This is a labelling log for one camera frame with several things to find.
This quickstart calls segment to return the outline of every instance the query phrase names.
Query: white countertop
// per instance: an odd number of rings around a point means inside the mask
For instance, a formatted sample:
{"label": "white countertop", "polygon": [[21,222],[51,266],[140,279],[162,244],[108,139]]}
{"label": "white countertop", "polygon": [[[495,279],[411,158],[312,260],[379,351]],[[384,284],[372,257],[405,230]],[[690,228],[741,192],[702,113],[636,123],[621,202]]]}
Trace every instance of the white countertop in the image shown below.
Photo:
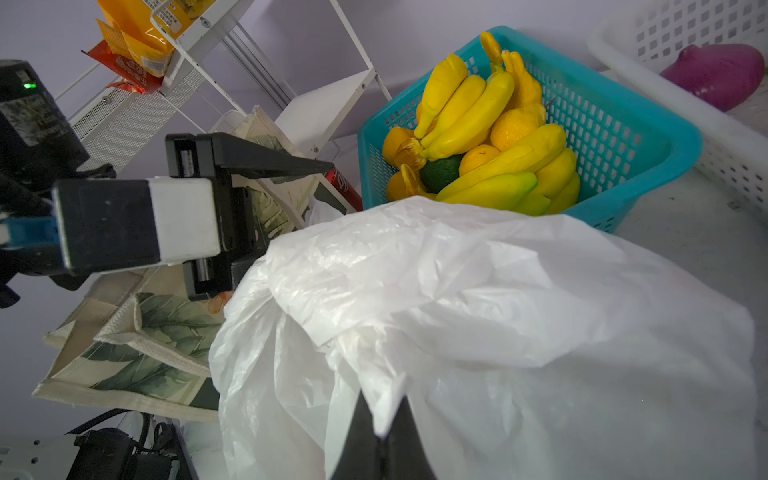
{"label": "white countertop", "polygon": [[768,227],[696,170],[637,201],[619,237],[672,260],[755,319],[758,476],[768,478]]}

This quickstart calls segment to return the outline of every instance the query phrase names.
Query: shelf rack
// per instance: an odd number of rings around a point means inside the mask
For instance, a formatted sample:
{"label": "shelf rack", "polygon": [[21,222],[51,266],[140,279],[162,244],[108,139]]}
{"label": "shelf rack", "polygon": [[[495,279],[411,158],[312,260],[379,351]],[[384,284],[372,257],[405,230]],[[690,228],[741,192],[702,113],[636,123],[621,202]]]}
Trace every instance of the shelf rack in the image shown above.
{"label": "shelf rack", "polygon": [[337,0],[329,2],[364,60],[366,70],[301,95],[296,95],[240,24],[253,0],[217,0],[177,38],[168,34],[157,16],[172,1],[156,0],[150,18],[152,25],[176,49],[160,90],[139,95],[107,89],[71,119],[75,132],[91,154],[82,168],[104,163],[112,163],[116,170],[124,168],[174,114],[184,115],[180,108],[206,81],[235,111],[247,114],[202,65],[205,56],[220,42],[283,109],[275,123],[309,158],[314,158],[331,141],[363,91],[374,81],[387,101],[392,100]]}

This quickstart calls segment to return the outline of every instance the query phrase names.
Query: lavender wall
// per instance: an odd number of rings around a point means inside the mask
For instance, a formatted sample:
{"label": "lavender wall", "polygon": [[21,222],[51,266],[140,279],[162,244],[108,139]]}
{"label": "lavender wall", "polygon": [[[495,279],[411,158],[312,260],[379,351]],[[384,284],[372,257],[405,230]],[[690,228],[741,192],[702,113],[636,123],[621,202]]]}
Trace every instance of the lavender wall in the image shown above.
{"label": "lavender wall", "polygon": [[[612,11],[640,0],[340,0],[361,42],[393,94],[407,87],[460,48],[480,31],[496,25],[518,28],[586,65],[599,64],[584,41],[596,22]],[[101,35],[94,18],[101,17],[94,0],[26,0],[4,2],[0,16],[0,58],[24,58],[57,94],[92,60],[80,53]],[[268,54],[283,76],[299,92],[318,88],[364,69],[353,43],[325,0],[256,0],[242,20],[243,26]],[[214,77],[243,106],[261,103],[274,107],[240,66],[222,48],[206,59]],[[97,94],[113,74],[98,70],[60,100],[66,114],[74,113]],[[339,135],[351,134],[384,104],[370,89],[356,105]],[[211,127],[219,111],[229,106],[210,86],[200,89],[184,107],[203,128]],[[162,138],[165,133],[194,131],[180,115],[174,117],[131,166],[126,178],[166,173]],[[0,385],[3,387],[0,433],[58,435],[98,413],[29,395],[55,358],[43,346],[43,334],[54,329],[77,305],[84,293],[67,292],[48,279],[17,276],[12,282],[22,301],[0,310]]]}

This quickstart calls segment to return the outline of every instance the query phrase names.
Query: white plastic basket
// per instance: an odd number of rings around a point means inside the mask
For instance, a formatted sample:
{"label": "white plastic basket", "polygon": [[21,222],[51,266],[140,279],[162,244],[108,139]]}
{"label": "white plastic basket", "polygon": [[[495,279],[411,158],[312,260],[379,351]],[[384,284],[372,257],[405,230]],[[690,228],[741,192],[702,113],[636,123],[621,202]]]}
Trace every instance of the white plastic basket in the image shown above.
{"label": "white plastic basket", "polygon": [[659,76],[691,44],[746,43],[765,56],[766,28],[768,0],[652,0],[602,22],[588,47],[619,82],[699,127],[697,168],[768,222],[768,84],[724,114]]}

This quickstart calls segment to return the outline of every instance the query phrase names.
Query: teal basket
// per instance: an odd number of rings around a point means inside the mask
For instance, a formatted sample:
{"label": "teal basket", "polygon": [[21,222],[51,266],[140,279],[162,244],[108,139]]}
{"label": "teal basket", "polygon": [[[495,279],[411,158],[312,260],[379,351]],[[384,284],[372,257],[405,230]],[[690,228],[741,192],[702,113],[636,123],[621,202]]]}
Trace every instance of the teal basket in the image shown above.
{"label": "teal basket", "polygon": [[[544,103],[554,98],[547,122],[565,129],[581,177],[578,203],[566,214],[612,233],[641,195],[678,178],[701,155],[701,134],[683,118],[509,27],[490,32],[503,49],[520,52],[541,82]],[[470,74],[491,74],[480,37],[456,54]],[[384,138],[393,127],[416,127],[416,105],[430,74],[393,98],[357,134],[366,209],[387,201],[386,186],[397,170],[382,157]]]}

